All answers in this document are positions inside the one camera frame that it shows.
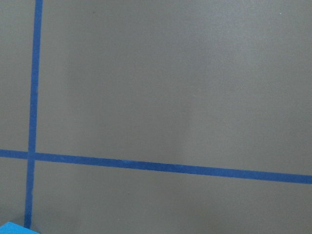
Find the blue cube block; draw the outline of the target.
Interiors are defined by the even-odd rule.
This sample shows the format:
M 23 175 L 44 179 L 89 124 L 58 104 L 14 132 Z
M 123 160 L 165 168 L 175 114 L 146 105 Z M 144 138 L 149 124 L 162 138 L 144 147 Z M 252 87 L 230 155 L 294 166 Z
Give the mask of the blue cube block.
M 13 222 L 7 222 L 0 227 L 0 234 L 39 234 L 33 230 L 15 224 Z

